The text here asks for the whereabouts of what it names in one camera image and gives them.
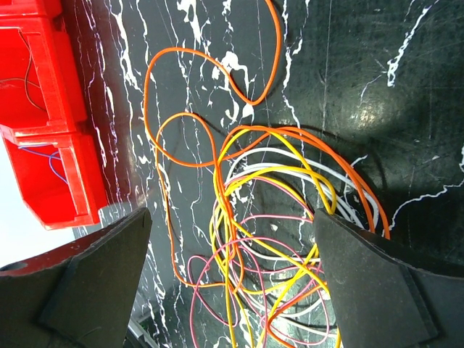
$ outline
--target marble table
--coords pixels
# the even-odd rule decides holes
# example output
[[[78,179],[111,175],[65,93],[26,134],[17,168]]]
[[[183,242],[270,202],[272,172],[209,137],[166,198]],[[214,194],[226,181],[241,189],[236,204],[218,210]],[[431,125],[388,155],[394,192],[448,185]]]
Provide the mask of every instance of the marble table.
[[[154,221],[133,318],[144,319],[161,347],[192,347],[192,290],[176,281],[170,264],[153,146],[142,119],[144,76],[159,50],[185,46],[233,69],[240,87],[258,96],[275,50],[268,8],[263,0],[63,2],[90,114],[86,127],[95,138],[110,202],[101,211],[101,224],[140,206],[151,210]],[[464,2],[275,0],[275,6],[284,45],[276,81],[263,103],[245,105],[203,59],[171,54],[153,72],[152,125],[189,110],[210,122],[217,141],[239,124],[310,129],[375,189],[395,241],[463,264]],[[187,119],[167,129],[165,146],[184,160],[211,156],[205,132]],[[320,157],[310,149],[305,154]],[[164,169],[174,206],[176,257],[185,275],[192,254],[210,251],[204,237],[214,202],[211,171],[187,170],[168,161]],[[314,199],[312,188],[295,185]],[[240,199],[248,212],[296,209],[259,185],[247,188]],[[262,221],[254,227],[302,251],[313,240],[311,226],[298,223]],[[91,231],[79,228],[76,234]],[[194,268],[198,275],[201,264]],[[224,314],[220,291],[204,295]],[[320,324],[321,312],[307,320]],[[195,329],[201,347],[229,346],[228,328],[200,305]],[[317,339],[291,327],[280,329]],[[243,323],[236,332],[245,347]],[[333,345],[329,339],[322,347]],[[268,346],[277,347],[275,342]]]

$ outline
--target red plastic bin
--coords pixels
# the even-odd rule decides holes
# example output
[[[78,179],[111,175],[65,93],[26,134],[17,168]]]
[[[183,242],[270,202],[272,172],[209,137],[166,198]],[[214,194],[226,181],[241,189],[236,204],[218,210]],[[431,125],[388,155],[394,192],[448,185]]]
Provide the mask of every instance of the red plastic bin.
[[[45,228],[99,222],[98,210],[107,205],[107,197],[90,136],[74,133],[21,138],[16,144],[4,142],[22,198]],[[65,175],[67,184],[53,173],[47,157],[31,154],[21,146],[44,154],[58,150],[62,167],[55,168]]]
[[[60,21],[47,17],[61,12],[59,1],[14,0],[7,5],[9,2],[0,0],[0,81],[9,79],[0,82],[1,133],[13,139],[76,132],[87,115],[70,39]],[[34,4],[43,17],[1,15],[21,6],[32,9]],[[26,97],[24,78],[30,54],[29,94],[46,111],[34,107]]]

